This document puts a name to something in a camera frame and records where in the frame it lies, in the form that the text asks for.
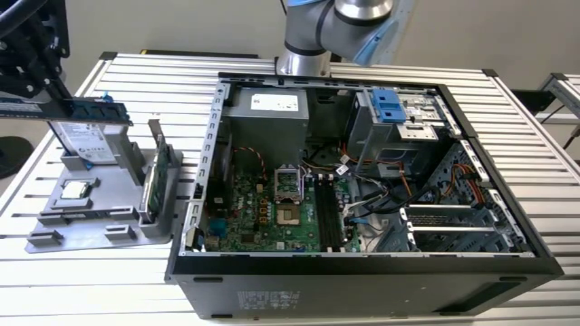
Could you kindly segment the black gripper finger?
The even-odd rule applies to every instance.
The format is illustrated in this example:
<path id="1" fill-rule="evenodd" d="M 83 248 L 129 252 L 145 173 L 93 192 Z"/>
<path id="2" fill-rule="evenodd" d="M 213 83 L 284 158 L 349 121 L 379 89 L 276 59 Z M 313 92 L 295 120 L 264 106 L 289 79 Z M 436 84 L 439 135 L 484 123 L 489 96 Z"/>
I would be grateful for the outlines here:
<path id="1" fill-rule="evenodd" d="M 64 85 L 60 60 L 69 46 L 49 44 L 23 52 L 1 44 L 1 117 L 71 118 L 72 95 Z"/>

